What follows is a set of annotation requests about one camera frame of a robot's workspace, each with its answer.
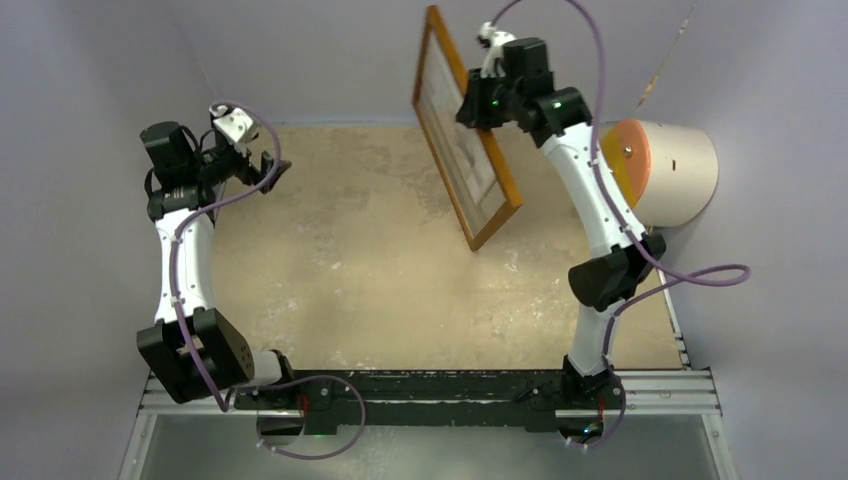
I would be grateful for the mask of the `aluminium rail frame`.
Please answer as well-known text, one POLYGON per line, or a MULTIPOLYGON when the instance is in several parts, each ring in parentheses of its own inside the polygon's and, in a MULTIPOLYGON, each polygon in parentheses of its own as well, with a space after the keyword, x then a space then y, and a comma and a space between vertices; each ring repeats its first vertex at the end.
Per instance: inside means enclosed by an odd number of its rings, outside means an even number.
POLYGON ((123 479, 734 479, 712 374, 300 370, 228 412, 144 389, 123 479))

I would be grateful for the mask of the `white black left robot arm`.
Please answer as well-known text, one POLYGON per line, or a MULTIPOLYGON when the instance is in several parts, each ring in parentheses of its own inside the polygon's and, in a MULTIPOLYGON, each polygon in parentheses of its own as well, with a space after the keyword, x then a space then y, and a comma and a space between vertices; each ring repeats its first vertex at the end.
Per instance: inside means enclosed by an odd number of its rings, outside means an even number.
POLYGON ((236 178, 266 194, 290 166, 268 152, 260 165, 252 164, 247 145, 260 126, 242 110, 213 119, 211 147, 176 121, 140 134, 152 163, 143 188, 160 242, 162 283, 153 324, 137 332, 136 345, 178 404, 241 388, 259 388, 275 409, 297 399, 288 359, 277 350, 252 349, 217 309, 213 292, 210 255, 224 184, 236 178))

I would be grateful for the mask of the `cream cylinder with coloured lid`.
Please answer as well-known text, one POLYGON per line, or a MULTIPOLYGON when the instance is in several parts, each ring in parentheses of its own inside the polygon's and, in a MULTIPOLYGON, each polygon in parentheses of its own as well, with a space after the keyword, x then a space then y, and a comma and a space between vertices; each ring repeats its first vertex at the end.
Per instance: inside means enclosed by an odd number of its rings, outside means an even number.
POLYGON ((718 183, 713 142, 702 130, 628 118, 604 130, 602 153, 630 210, 650 227, 693 220, 718 183))

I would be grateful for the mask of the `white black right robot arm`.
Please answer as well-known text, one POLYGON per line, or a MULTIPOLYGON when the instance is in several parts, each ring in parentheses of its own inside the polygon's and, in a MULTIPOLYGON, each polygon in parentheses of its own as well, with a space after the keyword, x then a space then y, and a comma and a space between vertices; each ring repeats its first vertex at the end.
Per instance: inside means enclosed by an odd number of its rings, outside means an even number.
POLYGON ((584 407, 610 382, 610 317, 635 295, 666 244, 630 212, 592 136, 595 123, 581 93, 555 88, 546 43, 503 31, 478 40, 486 56, 469 72, 457 122, 478 130, 514 122, 529 134, 563 181, 589 242, 589 260, 567 274, 580 306, 561 381, 564 399, 584 407))

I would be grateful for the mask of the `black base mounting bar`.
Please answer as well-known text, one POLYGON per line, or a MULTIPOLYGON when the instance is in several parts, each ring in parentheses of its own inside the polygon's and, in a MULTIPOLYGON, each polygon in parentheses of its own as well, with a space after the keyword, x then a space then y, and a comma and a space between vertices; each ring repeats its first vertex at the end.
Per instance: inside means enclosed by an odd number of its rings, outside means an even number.
POLYGON ((518 370, 297 370, 296 386, 240 393, 239 410, 304 414, 308 435, 340 426, 517 427, 579 437, 602 432, 625 389, 571 367, 518 370))

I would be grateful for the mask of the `wooden picture frame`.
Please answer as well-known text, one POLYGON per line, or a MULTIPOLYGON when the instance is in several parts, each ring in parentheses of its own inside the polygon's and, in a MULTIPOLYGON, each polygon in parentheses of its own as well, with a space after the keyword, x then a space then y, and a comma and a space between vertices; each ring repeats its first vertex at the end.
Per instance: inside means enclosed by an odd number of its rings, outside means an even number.
POLYGON ((427 6, 412 106, 469 249, 476 251, 523 205, 523 198, 494 134, 455 121, 467 76, 440 9, 427 6))

